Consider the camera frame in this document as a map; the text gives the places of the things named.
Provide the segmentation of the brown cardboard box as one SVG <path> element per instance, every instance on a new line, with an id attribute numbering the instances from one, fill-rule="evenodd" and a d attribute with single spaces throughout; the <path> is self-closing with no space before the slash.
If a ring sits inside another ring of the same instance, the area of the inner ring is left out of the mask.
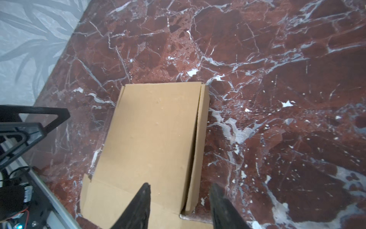
<path id="1" fill-rule="evenodd" d="M 201 82 L 126 85 L 92 178 L 83 178 L 81 214 L 109 229 L 142 187 L 151 229 L 210 229 L 184 220 L 199 201 L 210 97 Z"/>

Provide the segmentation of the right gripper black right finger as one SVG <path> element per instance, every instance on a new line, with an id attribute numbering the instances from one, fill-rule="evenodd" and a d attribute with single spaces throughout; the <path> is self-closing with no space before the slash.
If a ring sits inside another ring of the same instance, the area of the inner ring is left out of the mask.
<path id="1" fill-rule="evenodd" d="M 214 229 L 250 229 L 216 183 L 210 187 L 209 200 Z"/>

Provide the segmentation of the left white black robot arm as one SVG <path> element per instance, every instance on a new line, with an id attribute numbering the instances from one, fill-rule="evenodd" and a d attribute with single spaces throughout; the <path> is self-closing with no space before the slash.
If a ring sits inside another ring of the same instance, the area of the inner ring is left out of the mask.
<path id="1" fill-rule="evenodd" d="M 56 115 L 57 118 L 44 127 L 41 123 L 23 122 L 19 114 Z M 1 148 L 1 171 L 69 118 L 70 113 L 66 108 L 1 105 L 1 144 L 15 140 L 9 149 Z M 25 194 L 25 188 L 1 188 L 2 220 L 24 210 Z"/>

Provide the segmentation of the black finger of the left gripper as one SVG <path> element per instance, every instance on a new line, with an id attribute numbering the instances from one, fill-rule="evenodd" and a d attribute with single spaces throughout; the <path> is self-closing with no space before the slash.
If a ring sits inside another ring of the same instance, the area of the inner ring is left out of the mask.
<path id="1" fill-rule="evenodd" d="M 40 123 L 1 123 L 1 171 L 46 136 Z"/>
<path id="2" fill-rule="evenodd" d="M 56 116 L 52 122 L 43 127 L 44 132 L 47 134 L 52 132 L 71 117 L 69 110 L 66 108 L 1 105 L 1 119 L 5 118 L 5 122 L 22 121 L 19 114 L 27 114 L 30 116 Z"/>

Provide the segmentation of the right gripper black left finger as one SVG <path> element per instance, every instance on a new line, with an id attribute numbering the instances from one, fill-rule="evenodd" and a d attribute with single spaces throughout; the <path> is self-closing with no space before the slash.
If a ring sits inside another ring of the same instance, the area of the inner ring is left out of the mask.
<path id="1" fill-rule="evenodd" d="M 111 229 L 147 229 L 151 205 L 151 186 L 144 183 Z"/>

